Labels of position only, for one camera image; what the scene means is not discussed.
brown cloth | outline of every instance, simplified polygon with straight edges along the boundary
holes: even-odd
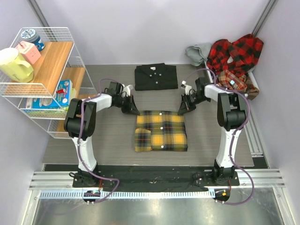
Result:
[[[218,75],[218,81],[218,85],[223,86],[229,90],[237,90],[243,93],[247,93],[247,99],[249,100],[253,100],[259,94],[259,89],[253,85],[248,73],[237,77],[229,70],[223,70]]]

pink box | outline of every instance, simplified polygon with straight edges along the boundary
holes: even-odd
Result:
[[[18,49],[24,59],[32,65],[39,59],[39,57],[41,57],[41,53],[39,53],[37,47],[33,43],[27,41],[21,41],[16,49]]]

white wall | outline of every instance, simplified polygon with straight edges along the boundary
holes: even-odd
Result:
[[[280,0],[258,37],[264,41],[252,108],[271,166],[279,168],[300,214],[300,1]]]
[[[40,26],[27,1],[1,1],[0,49],[26,26]],[[16,225],[32,174],[41,167],[48,134],[2,97],[0,106],[0,224]]]
[[[189,45],[252,31],[267,0],[37,0],[85,64],[187,63]]]

mug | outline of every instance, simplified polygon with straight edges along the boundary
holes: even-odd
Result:
[[[33,68],[15,48],[0,51],[0,69],[12,80],[27,83],[33,79]]]

folded black shirt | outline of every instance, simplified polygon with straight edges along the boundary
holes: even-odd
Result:
[[[135,90],[166,89],[178,89],[176,66],[159,63],[136,67]]]

